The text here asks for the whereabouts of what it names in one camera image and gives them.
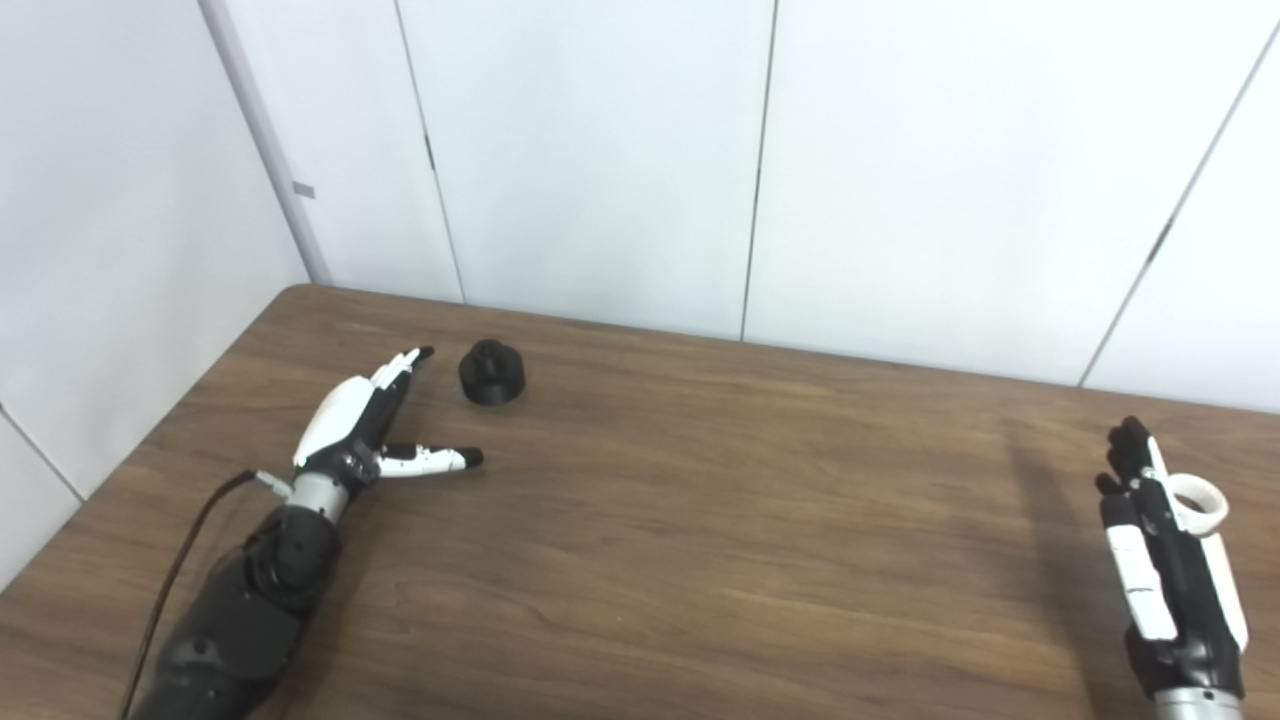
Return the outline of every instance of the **black plastic part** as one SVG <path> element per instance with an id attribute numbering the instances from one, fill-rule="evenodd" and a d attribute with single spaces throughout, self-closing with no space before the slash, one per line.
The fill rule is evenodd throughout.
<path id="1" fill-rule="evenodd" d="M 1178 639 L 1125 638 L 1129 664 L 1148 697 L 1172 688 L 1221 688 L 1244 697 L 1240 648 L 1222 615 L 1199 538 L 1178 529 L 1169 496 L 1156 480 L 1130 493 L 1146 528 L 1147 551 L 1160 573 Z"/>
<path id="2" fill-rule="evenodd" d="M 454 450 L 467 461 L 467 468 L 484 464 L 484 451 L 479 447 L 456 447 Z"/>
<path id="3" fill-rule="evenodd" d="M 282 507 L 223 557 L 156 660 L 132 720 L 242 720 L 275 688 L 338 557 L 333 524 Z"/>
<path id="4" fill-rule="evenodd" d="M 481 340 L 458 364 L 462 393 L 477 405 L 506 405 L 525 389 L 525 361 L 497 340 Z"/>
<path id="5" fill-rule="evenodd" d="M 1133 509 L 1133 503 L 1129 502 L 1129 498 L 1123 495 L 1105 496 L 1100 503 L 1100 510 L 1102 512 L 1103 528 L 1115 528 L 1116 525 L 1138 525 L 1140 523 L 1138 519 L 1138 511 Z"/>

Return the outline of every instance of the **panel seam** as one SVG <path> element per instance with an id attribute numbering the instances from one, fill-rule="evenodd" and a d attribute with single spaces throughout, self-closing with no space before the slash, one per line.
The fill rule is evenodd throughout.
<path id="1" fill-rule="evenodd" d="M 773 85 L 773 44 L 778 36 L 778 4 L 773 0 L 773 17 L 769 20 L 769 58 L 764 67 L 764 104 L 760 109 L 760 145 L 755 154 L 755 195 L 751 197 L 751 233 L 746 241 L 746 279 L 742 283 L 742 320 L 739 325 L 739 342 L 746 341 L 746 307 L 751 299 L 751 263 L 755 259 L 755 227 L 760 217 L 760 178 L 764 168 L 764 132 L 769 123 L 769 90 Z"/>
<path id="2" fill-rule="evenodd" d="M 67 474 L 63 473 L 61 469 L 54 462 L 52 457 L 50 457 L 49 454 L 46 454 L 40 447 L 40 445 L 36 442 L 36 438 L 31 437 L 31 434 L 28 434 L 27 430 L 24 430 L 22 425 L 18 424 L 18 420 L 9 414 L 9 409 L 5 407 L 3 404 L 0 404 L 0 416 L 3 416 L 5 421 L 9 423 L 9 427 L 12 427 L 15 433 L 18 433 L 18 437 L 22 438 L 22 442 L 24 442 L 27 447 L 29 447 L 31 451 L 35 452 L 37 457 L 40 457 L 40 461 L 44 462 L 45 466 L 47 466 L 54 473 L 54 477 L 56 477 L 58 480 L 63 483 L 63 487 L 65 487 L 72 493 L 72 496 L 83 505 L 84 496 L 81 495 L 81 492 L 76 488 L 76 486 L 72 484 L 69 479 L 67 479 Z"/>
<path id="3" fill-rule="evenodd" d="M 1124 319 L 1124 314 L 1129 309 L 1129 304 L 1138 292 L 1138 286 L 1142 284 L 1143 278 L 1147 277 L 1147 270 L 1151 269 L 1152 263 L 1156 260 L 1156 255 L 1158 255 L 1160 250 L 1165 246 L 1165 241 L 1169 238 L 1169 233 L 1174 229 L 1174 223 L 1178 222 L 1178 217 L 1181 214 L 1183 206 L 1187 204 L 1187 199 L 1190 197 L 1192 191 L 1196 190 L 1196 184 L 1199 182 L 1201 174 L 1208 165 L 1210 158 L 1212 158 L 1213 151 L 1217 149 L 1217 143 L 1222 140 L 1222 135 L 1226 132 L 1226 127 L 1231 123 L 1231 119 L 1235 117 L 1235 111 L 1240 108 L 1240 102 L 1244 100 L 1244 95 L 1249 91 L 1249 86 L 1253 85 L 1253 78 L 1257 77 L 1258 70 L 1262 68 L 1262 63 L 1266 61 L 1267 54 L 1270 54 L 1271 46 L 1275 44 L 1276 35 L 1280 35 L 1280 20 L 1277 20 L 1276 26 L 1271 28 L 1271 35 L 1268 35 L 1266 42 L 1262 44 L 1262 50 L 1253 61 L 1253 67 L 1251 67 L 1249 73 L 1244 76 L 1244 82 L 1240 85 L 1240 90 L 1235 94 L 1235 99 L 1231 100 L 1231 105 L 1226 109 L 1222 122 L 1217 126 L 1217 131 L 1213 133 L 1212 140 L 1210 140 L 1208 147 L 1204 149 L 1204 154 L 1201 155 L 1199 163 L 1197 163 L 1190 179 L 1187 182 L 1187 187 L 1183 188 L 1183 193 L 1178 197 L 1178 202 L 1174 204 L 1174 209 L 1169 214 L 1169 220 L 1160 231 L 1160 236 L 1156 237 L 1156 242 L 1151 246 L 1151 252 L 1147 254 L 1147 259 L 1143 261 L 1142 268 L 1138 269 L 1138 274 L 1133 278 L 1133 283 L 1129 286 L 1129 292 L 1125 293 L 1124 300 L 1120 302 L 1120 307 L 1116 309 L 1115 315 L 1111 318 L 1111 323 L 1107 325 L 1106 332 L 1102 333 L 1102 340 L 1093 350 L 1093 356 L 1089 357 L 1089 364 L 1084 366 L 1080 382 L 1075 383 L 1075 387 L 1083 388 L 1084 384 L 1089 382 L 1089 375 L 1093 374 L 1093 369 L 1097 366 L 1098 360 L 1102 357 L 1107 345 L 1111 342 L 1111 337 L 1120 325 L 1120 320 Z"/>
<path id="4" fill-rule="evenodd" d="M 453 245 L 453 227 L 449 224 L 449 210 L 444 206 L 444 186 L 440 182 L 440 170 L 436 168 L 435 154 L 431 151 L 431 133 L 426 129 L 426 110 L 422 109 L 422 94 L 417 88 L 417 72 L 413 69 L 413 54 L 408 49 L 408 33 L 404 32 L 404 15 L 401 13 L 399 0 L 392 0 L 396 6 L 396 22 L 399 24 L 401 45 L 404 47 L 404 64 L 408 65 L 408 81 L 413 86 L 413 101 L 417 104 L 417 122 L 422 126 L 422 138 L 426 140 L 428 164 L 431 167 L 431 177 L 435 179 L 435 197 L 440 202 L 440 218 L 444 220 L 444 238 L 449 242 L 449 258 L 453 259 L 453 274 L 458 279 L 458 295 L 462 304 L 467 304 L 467 291 L 462 284 L 462 266 L 458 264 L 458 250 Z"/>

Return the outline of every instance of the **wire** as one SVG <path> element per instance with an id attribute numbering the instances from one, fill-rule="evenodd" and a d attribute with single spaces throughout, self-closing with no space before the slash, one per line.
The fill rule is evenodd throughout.
<path id="1" fill-rule="evenodd" d="M 187 560 L 187 553 L 191 552 L 191 546 L 196 543 L 196 536 L 200 534 L 200 528 L 204 527 L 205 519 L 209 518 L 209 512 L 215 505 L 218 505 L 219 500 L 252 479 L 253 470 L 244 470 L 243 473 L 218 486 L 218 489 L 215 489 L 212 495 L 209 496 L 209 500 L 205 501 L 205 506 L 200 509 L 200 515 L 196 515 L 196 520 L 191 524 L 191 529 L 187 530 L 187 539 L 182 541 L 182 547 L 178 548 L 178 555 L 173 559 L 173 565 L 169 566 L 169 574 L 165 575 L 164 582 L 160 583 L 160 592 L 156 594 L 156 602 L 151 606 L 151 616 L 147 618 L 147 625 L 142 630 L 142 643 L 138 646 L 137 657 L 133 659 L 129 687 L 124 691 L 124 702 L 120 705 L 120 720 L 128 720 L 129 717 L 133 696 L 137 693 L 138 680 L 142 678 L 142 667 L 147 664 L 147 652 L 151 650 L 151 638 L 155 635 L 156 625 L 160 623 L 160 612 L 164 611 L 164 602 L 169 598 L 169 591 L 173 588 L 173 582 L 178 578 L 178 571 L 182 570 L 182 562 Z"/>

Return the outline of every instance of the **robotic arm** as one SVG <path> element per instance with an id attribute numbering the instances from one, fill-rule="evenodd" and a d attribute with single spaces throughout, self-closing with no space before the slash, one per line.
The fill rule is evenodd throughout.
<path id="1" fill-rule="evenodd" d="M 257 478 L 284 498 L 210 573 L 156 661 L 133 720 L 241 720 L 275 687 L 333 577 L 338 520 L 379 478 L 474 468 L 475 447 L 384 445 L 430 347 L 349 378 L 320 404 L 293 456 L 293 483 Z"/>
<path id="2" fill-rule="evenodd" d="M 1129 664 L 1161 720 L 1243 720 L 1240 653 L 1249 642 L 1217 527 L 1229 505 L 1196 475 L 1170 474 L 1137 418 L 1112 428 L 1098 477 L 1102 524 L 1133 624 Z"/>

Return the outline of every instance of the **wooden table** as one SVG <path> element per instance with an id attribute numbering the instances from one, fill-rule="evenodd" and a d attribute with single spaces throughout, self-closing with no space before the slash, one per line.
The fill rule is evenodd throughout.
<path id="1" fill-rule="evenodd" d="M 498 409 L 456 372 L 490 336 L 529 368 Z M 259 717 L 1151 717 L 1092 488 L 1129 413 L 1234 501 L 1247 714 L 1280 717 L 1277 416 L 319 287 L 283 293 L 0 596 L 0 716 L 114 716 L 209 491 L 287 474 L 330 387 L 422 342 L 394 439 L 488 461 L 361 496 Z M 215 511 L 168 623 L 273 502 Z"/>

